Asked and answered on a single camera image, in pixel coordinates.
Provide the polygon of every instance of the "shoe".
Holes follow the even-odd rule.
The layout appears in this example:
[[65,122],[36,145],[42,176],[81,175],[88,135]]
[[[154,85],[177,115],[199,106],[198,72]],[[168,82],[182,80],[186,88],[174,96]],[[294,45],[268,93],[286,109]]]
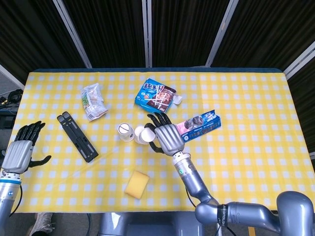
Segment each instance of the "shoe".
[[52,226],[52,223],[51,223],[51,217],[53,216],[52,213],[41,212],[41,213],[37,213],[35,216],[36,216],[36,222],[29,236],[32,236],[32,234],[37,231],[43,231],[47,234],[53,231],[54,227]]

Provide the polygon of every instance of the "snack box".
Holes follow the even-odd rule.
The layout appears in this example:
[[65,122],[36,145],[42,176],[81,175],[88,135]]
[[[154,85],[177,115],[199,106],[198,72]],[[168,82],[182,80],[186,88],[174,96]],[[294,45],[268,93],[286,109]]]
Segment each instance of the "snack box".
[[172,105],[176,90],[155,80],[147,79],[138,92],[134,103],[144,110],[166,113]]
[[219,127],[221,127],[221,119],[216,115],[215,110],[177,124],[177,129],[185,143]]

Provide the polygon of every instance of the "table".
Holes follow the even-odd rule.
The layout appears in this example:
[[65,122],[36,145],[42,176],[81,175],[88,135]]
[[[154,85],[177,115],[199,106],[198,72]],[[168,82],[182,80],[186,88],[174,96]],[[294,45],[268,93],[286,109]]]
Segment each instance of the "table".
[[[185,147],[220,203],[245,201],[276,209],[278,194],[286,190],[315,199],[314,171],[283,73],[157,70],[29,74],[11,141],[20,127],[42,120],[46,126],[33,159],[48,154],[52,159],[23,174],[19,212],[193,210],[170,157],[154,153],[149,146],[120,141],[117,135],[121,122],[135,128],[150,121],[134,104],[149,77],[183,96],[182,103],[168,111],[174,123],[212,109],[221,117],[221,128]],[[80,89],[96,82],[109,112],[88,122]],[[64,111],[73,116],[98,151],[91,163],[83,160],[57,121]],[[124,193],[133,170],[150,176],[141,200]]]

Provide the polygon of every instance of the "yellow sponge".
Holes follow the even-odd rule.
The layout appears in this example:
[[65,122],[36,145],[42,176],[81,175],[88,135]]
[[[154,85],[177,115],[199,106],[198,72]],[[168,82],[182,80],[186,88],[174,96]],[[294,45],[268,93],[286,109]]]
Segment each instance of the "yellow sponge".
[[134,171],[129,180],[127,188],[125,189],[125,193],[134,198],[140,199],[148,181],[149,177],[147,175],[138,171]]

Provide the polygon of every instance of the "black curtain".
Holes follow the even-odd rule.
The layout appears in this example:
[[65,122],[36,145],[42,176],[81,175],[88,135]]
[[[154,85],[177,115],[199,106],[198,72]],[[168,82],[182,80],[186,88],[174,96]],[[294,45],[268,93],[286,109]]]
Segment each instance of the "black curtain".
[[315,58],[293,75],[288,84],[309,152],[315,151]]
[[23,84],[38,68],[85,67],[51,0],[0,1],[0,64]]
[[93,67],[145,67],[141,0],[63,0]]
[[152,0],[154,67],[205,65],[228,0]]
[[314,0],[240,0],[211,66],[285,70],[314,41]]

